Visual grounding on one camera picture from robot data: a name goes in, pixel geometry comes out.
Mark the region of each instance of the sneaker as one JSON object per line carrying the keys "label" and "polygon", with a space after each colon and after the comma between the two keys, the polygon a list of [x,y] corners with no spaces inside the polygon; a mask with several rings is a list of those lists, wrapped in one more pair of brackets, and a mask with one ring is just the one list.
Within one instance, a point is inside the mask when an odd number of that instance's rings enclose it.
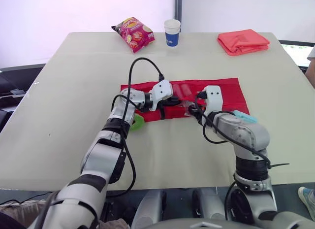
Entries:
{"label": "sneaker", "polygon": [[315,221],[315,190],[300,187],[298,195],[309,210],[312,220]]}

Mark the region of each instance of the white table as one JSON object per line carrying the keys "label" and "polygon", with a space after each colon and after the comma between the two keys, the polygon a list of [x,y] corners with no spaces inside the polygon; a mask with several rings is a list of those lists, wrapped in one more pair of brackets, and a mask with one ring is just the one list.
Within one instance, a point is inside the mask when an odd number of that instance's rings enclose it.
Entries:
{"label": "white table", "polygon": [[[224,52],[217,35],[183,33],[169,48],[164,34],[156,33],[155,42],[133,54],[116,33],[71,33],[0,134],[0,187],[57,190],[76,178],[140,56],[152,59],[168,80],[238,77],[251,114],[270,133],[268,157],[273,164],[291,163],[270,171],[273,184],[314,181],[314,89],[271,33],[262,33],[271,42],[268,50],[237,57]],[[133,83],[157,78],[145,61],[134,67]],[[129,134],[127,144],[137,170],[134,189],[232,182],[232,145],[206,142],[194,118],[147,123]],[[126,161],[110,189],[126,189],[130,181]]]}

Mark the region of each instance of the snack bag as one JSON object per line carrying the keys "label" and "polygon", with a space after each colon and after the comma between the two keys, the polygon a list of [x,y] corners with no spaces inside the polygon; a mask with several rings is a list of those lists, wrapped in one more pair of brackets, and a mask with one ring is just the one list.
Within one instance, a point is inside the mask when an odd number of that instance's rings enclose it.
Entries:
{"label": "snack bag", "polygon": [[152,30],[134,17],[130,17],[116,26],[112,26],[112,29],[120,34],[134,53],[154,40]]}

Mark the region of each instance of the white paper cup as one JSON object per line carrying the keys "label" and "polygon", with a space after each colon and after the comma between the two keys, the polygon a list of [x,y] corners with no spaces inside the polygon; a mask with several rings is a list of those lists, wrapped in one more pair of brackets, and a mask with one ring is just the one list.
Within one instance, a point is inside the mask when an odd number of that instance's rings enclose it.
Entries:
{"label": "white paper cup", "polygon": [[166,44],[170,47],[177,46],[181,22],[175,19],[167,20],[164,22],[164,28]]}

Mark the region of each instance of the red towel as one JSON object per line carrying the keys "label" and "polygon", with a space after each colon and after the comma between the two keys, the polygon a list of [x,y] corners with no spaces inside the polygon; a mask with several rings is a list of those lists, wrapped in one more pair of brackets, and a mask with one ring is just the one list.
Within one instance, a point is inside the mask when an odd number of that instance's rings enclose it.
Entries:
{"label": "red towel", "polygon": [[[153,85],[157,82],[147,82],[142,84],[131,85],[136,90],[149,92]],[[239,110],[249,114],[249,110],[246,105],[245,98],[243,96],[241,87],[238,83],[237,78],[222,79],[222,80],[183,80],[183,81],[171,81],[174,95],[180,100],[194,101],[195,95],[202,91],[207,85],[219,85],[222,91],[223,107],[224,111]],[[121,90],[127,88],[128,85],[121,85]],[[201,99],[198,100],[199,104],[205,104]],[[157,121],[161,119],[160,110],[154,112],[146,112],[140,114],[145,122]],[[165,118],[175,117],[187,117],[185,115],[185,108],[178,104],[176,106],[165,106],[164,107]]]}
{"label": "red towel", "polygon": [[220,33],[218,42],[231,56],[265,50],[270,43],[253,30]]}

